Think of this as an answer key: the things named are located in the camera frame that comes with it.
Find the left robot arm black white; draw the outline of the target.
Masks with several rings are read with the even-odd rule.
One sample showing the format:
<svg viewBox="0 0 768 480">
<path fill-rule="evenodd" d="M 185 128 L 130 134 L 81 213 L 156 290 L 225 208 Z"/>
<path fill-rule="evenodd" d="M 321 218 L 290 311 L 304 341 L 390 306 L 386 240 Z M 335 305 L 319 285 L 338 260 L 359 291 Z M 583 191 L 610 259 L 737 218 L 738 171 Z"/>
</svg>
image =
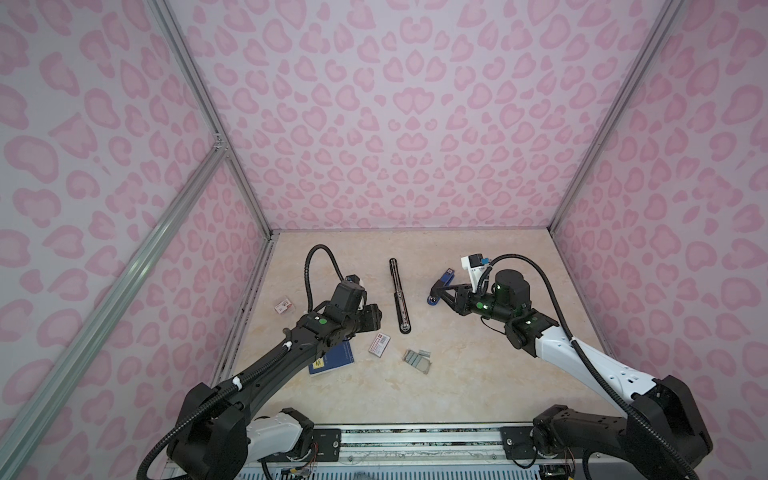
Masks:
<svg viewBox="0 0 768 480">
<path fill-rule="evenodd" d="M 184 479 L 234 479 L 257 447 L 265 456 L 277 443 L 251 440 L 247 427 L 263 405 L 290 379 L 332 348 L 360 332 L 381 327 L 382 312 L 370 304 L 352 313 L 303 315 L 284 339 L 241 373 L 214 387 L 204 383 L 186 395 L 176 425 L 142 461 L 136 477 L 145 479 L 153 458 L 165 453 Z"/>
</svg>

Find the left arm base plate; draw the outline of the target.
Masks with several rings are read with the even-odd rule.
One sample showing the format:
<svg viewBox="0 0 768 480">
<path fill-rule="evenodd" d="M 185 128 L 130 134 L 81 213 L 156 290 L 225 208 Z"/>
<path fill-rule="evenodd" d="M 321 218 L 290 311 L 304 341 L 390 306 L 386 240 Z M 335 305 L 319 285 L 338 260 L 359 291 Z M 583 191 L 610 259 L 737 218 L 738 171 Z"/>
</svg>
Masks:
<svg viewBox="0 0 768 480">
<path fill-rule="evenodd" d="M 268 463 L 307 463 L 309 460 L 337 462 L 340 457 L 342 431 L 337 428 L 315 428 L 302 434 L 298 444 L 287 453 L 265 458 Z"/>
</svg>

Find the blue stapler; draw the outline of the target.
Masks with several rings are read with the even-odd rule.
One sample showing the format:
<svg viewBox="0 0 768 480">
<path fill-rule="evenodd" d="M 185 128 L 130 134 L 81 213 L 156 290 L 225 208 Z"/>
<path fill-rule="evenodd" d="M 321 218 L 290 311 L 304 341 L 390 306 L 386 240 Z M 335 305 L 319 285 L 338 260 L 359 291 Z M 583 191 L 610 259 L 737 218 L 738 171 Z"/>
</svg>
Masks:
<svg viewBox="0 0 768 480">
<path fill-rule="evenodd" d="M 440 293 L 448 286 L 450 286 L 455 278 L 455 270 L 447 268 L 438 280 L 434 282 L 430 288 L 429 295 L 427 297 L 427 303 L 430 306 L 435 306 L 440 302 Z"/>
</svg>

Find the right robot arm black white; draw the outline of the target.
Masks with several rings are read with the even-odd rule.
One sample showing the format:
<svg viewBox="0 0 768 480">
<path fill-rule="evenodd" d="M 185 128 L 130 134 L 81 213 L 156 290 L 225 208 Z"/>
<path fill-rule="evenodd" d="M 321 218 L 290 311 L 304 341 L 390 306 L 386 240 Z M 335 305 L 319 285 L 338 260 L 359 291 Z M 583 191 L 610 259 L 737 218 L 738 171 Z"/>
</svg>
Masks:
<svg viewBox="0 0 768 480">
<path fill-rule="evenodd" d="M 572 335 L 563 316 L 536 310 L 524 276 L 505 269 L 489 285 L 436 282 L 431 293 L 454 312 L 502 324 L 510 344 L 568 373 L 611 403 L 615 416 L 554 405 L 533 420 L 531 436 L 544 456 L 577 449 L 631 464 L 647 479 L 693 479 L 713 443 L 690 388 L 668 375 L 656 378 L 628 367 Z"/>
</svg>

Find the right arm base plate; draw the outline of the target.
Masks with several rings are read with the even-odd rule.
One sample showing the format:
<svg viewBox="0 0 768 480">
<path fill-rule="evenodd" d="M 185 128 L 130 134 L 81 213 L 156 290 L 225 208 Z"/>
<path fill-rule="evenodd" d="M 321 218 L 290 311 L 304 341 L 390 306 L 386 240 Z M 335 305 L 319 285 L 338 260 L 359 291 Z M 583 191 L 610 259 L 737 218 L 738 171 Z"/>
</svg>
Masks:
<svg viewBox="0 0 768 480">
<path fill-rule="evenodd" d="M 530 462 L 533 458 L 536 458 L 537 461 L 555 459 L 580 461 L 582 459 L 584 450 L 581 448 L 560 448 L 544 453 L 537 451 L 531 436 L 532 429 L 531 425 L 502 426 L 499 428 L 501 445 L 507 460 L 523 463 L 524 461 Z"/>
</svg>

